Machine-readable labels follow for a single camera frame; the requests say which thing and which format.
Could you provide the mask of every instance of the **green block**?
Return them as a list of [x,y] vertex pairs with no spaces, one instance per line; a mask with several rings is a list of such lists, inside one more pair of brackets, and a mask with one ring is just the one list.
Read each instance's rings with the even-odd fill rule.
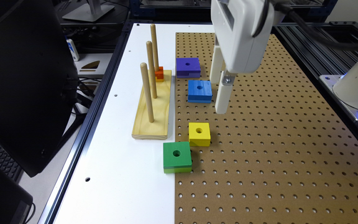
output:
[[191,172],[191,167],[164,169],[164,174],[173,174],[177,172]]
[[164,169],[190,168],[191,152],[189,142],[167,142],[163,144]]

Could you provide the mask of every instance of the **keyboard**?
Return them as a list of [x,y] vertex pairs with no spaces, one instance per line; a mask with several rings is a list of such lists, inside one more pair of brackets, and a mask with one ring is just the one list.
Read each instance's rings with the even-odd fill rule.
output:
[[14,159],[0,146],[0,169],[10,177],[14,182],[22,174],[22,168],[15,162]]

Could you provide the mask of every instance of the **orange block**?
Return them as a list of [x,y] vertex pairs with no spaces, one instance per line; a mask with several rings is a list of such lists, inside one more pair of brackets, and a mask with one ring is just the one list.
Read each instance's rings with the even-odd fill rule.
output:
[[155,72],[157,82],[164,82],[164,67],[159,67],[159,71]]

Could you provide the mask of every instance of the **wooden peg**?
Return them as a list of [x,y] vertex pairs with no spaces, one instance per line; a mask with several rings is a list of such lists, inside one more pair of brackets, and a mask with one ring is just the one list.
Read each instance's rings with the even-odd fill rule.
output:
[[146,98],[146,107],[147,107],[147,114],[149,115],[149,122],[153,123],[154,122],[153,104],[152,104],[152,97],[150,94],[149,74],[147,72],[146,63],[140,64],[140,72],[142,72],[143,89],[144,89],[144,96]]
[[153,61],[153,47],[150,41],[146,42],[147,58],[149,59],[150,81],[152,82],[152,97],[157,98],[157,87],[155,86],[155,70]]
[[152,43],[153,43],[153,56],[154,56],[154,70],[158,72],[160,70],[158,64],[158,48],[157,48],[157,33],[155,31],[155,24],[151,24],[150,28],[152,30]]

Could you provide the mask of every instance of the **purple block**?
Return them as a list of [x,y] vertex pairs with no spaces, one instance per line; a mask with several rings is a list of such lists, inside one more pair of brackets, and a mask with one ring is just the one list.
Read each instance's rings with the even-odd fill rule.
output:
[[199,78],[200,75],[198,58],[177,58],[177,78]]

